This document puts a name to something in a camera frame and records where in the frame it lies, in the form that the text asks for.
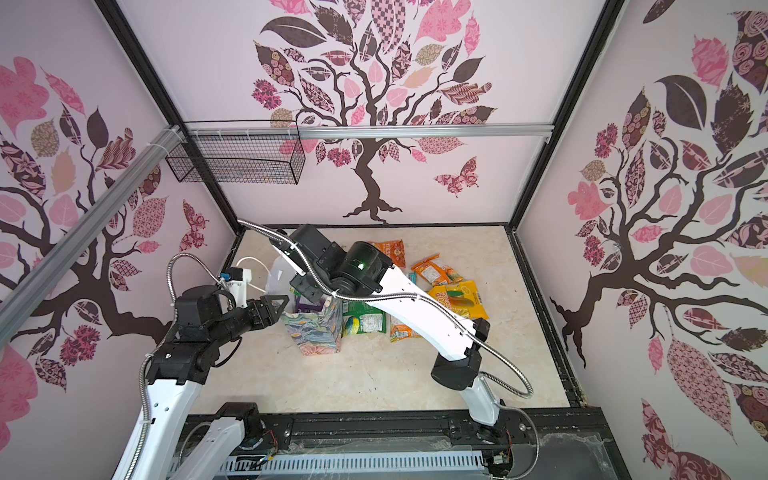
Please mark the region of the purple Fox's candy bag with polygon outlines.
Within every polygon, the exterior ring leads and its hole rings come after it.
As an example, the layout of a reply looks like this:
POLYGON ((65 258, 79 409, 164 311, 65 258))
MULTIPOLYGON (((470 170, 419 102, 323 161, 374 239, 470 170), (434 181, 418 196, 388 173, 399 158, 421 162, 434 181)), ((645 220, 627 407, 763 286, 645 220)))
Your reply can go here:
POLYGON ((322 303, 306 303, 303 298, 299 298, 296 301, 297 313, 319 313, 323 310, 322 303))

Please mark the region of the patterned paper gift bag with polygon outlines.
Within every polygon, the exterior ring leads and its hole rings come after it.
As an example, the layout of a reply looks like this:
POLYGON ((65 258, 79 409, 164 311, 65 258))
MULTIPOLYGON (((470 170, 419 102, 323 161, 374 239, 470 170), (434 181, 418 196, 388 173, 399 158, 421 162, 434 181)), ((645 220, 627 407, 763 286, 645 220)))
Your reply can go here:
POLYGON ((245 256, 235 263, 236 267, 250 269, 252 280, 249 293, 288 295, 290 302, 280 317, 288 334, 304 356, 326 355, 341 350, 342 338, 342 303, 332 296, 323 295, 318 303, 323 304, 319 313, 297 313, 296 301, 303 298, 291 285, 290 281, 297 272, 279 256, 268 267, 253 256, 245 256))

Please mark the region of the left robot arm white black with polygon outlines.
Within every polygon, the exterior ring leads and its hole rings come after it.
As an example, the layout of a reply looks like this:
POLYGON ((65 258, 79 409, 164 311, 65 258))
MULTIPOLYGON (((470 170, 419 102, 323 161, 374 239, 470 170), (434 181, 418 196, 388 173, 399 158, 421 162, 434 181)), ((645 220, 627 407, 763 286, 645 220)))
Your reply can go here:
POLYGON ((186 256, 174 255, 166 267, 174 319, 140 368, 141 409, 113 473, 116 479, 211 479, 243 442, 263 439, 257 405, 229 402, 188 456, 177 446, 210 372, 227 362, 222 347, 239 345, 244 334, 274 325, 289 303, 286 295, 248 297, 246 275, 237 268, 178 294, 173 271, 186 256))

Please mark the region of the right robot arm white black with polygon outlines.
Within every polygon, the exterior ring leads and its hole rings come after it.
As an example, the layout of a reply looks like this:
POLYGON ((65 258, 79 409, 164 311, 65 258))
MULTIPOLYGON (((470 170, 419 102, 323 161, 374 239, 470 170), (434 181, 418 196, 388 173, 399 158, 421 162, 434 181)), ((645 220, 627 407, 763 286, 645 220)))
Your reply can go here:
POLYGON ((464 318, 429 296, 372 244, 358 241, 345 250, 312 225, 286 234, 244 219, 238 223, 269 239, 295 271, 291 286, 300 295, 372 305, 429 342, 437 351, 432 379, 459 392, 476 423, 495 427, 509 408, 492 384, 522 399, 533 396, 522 370, 487 343, 487 321, 464 318))

